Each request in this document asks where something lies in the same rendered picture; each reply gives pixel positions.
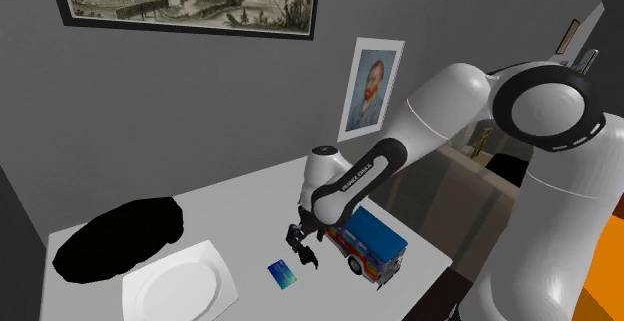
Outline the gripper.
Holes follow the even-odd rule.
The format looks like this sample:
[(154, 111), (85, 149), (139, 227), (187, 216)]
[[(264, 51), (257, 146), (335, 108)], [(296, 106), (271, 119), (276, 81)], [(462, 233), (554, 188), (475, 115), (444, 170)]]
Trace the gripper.
[(285, 240), (293, 252), (298, 254), (299, 260), (303, 265), (312, 263), (315, 268), (318, 268), (319, 262), (315, 253), (309, 246), (302, 245), (301, 240), (310, 234), (316, 234), (320, 237), (321, 223), (313, 213), (305, 210), (303, 207), (298, 208), (298, 215), (300, 218), (299, 224), (289, 225)]

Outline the blue card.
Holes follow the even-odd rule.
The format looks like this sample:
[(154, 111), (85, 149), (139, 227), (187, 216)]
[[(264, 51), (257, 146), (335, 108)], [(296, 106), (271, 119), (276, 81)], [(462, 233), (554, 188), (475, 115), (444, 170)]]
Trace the blue card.
[(267, 269), (281, 289), (285, 289), (297, 281), (296, 276), (282, 259), (269, 265)]

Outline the toy truck with blue roof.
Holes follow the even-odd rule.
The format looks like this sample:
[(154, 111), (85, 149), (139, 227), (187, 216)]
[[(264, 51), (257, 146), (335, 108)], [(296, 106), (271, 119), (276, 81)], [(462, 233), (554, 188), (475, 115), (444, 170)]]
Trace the toy truck with blue roof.
[(350, 270), (383, 287), (401, 269), (408, 242), (364, 207), (357, 208), (342, 227), (325, 236), (347, 259)]

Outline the white square plate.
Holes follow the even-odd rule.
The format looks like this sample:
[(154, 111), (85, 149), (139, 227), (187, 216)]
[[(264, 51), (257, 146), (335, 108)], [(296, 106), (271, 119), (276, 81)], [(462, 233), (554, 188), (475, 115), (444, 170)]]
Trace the white square plate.
[(214, 245), (201, 243), (123, 277), (123, 321), (215, 321), (239, 299)]

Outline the brown cabinet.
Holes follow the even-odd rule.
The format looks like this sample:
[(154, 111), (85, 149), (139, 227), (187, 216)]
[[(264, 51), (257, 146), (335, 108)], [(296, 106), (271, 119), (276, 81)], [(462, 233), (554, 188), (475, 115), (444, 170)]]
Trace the brown cabinet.
[(518, 193), (517, 186), (443, 145), (393, 175), (370, 199), (473, 281), (507, 226)]

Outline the portrait picture with white border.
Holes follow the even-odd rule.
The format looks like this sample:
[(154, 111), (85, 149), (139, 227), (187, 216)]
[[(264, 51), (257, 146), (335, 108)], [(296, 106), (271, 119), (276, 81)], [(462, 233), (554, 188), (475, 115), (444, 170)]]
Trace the portrait picture with white border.
[(384, 121), (405, 42), (358, 37), (338, 141), (378, 132)]

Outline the black rounded object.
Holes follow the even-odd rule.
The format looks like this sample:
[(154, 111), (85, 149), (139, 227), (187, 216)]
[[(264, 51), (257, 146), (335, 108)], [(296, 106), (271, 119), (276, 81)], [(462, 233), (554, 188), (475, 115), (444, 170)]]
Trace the black rounded object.
[(57, 250), (52, 265), (70, 283), (105, 281), (132, 270), (183, 233), (183, 209), (173, 198), (133, 200), (76, 231)]

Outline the wooden chair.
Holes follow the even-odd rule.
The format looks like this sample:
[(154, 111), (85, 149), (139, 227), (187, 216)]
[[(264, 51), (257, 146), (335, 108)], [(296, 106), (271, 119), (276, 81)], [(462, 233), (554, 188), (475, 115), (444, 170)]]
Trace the wooden chair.
[(483, 129), (483, 132), (478, 138), (478, 140), (470, 145), (470, 150), (467, 152), (467, 156), (469, 158), (474, 159), (481, 153), (481, 150), (483, 146), (485, 145), (492, 130), (493, 130), (492, 127), (486, 127)]

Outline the orange furniture piece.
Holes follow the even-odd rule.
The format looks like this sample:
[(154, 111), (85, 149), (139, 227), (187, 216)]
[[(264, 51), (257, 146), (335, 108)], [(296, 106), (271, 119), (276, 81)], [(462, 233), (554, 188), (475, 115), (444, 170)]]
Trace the orange furniture piece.
[(624, 321), (624, 219), (601, 233), (572, 321)]

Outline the small wooden framed picture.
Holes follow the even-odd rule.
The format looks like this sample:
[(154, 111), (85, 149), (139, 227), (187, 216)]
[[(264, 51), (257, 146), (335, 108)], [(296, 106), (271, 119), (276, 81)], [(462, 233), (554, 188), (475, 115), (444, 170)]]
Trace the small wooden framed picture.
[(581, 23), (577, 20), (577, 19), (573, 19), (569, 25), (569, 27), (567, 28), (563, 38), (561, 39), (555, 54), (556, 55), (562, 55), (565, 53), (569, 43), (571, 42), (571, 40), (573, 39), (576, 31), (578, 30), (578, 28), (580, 27)]

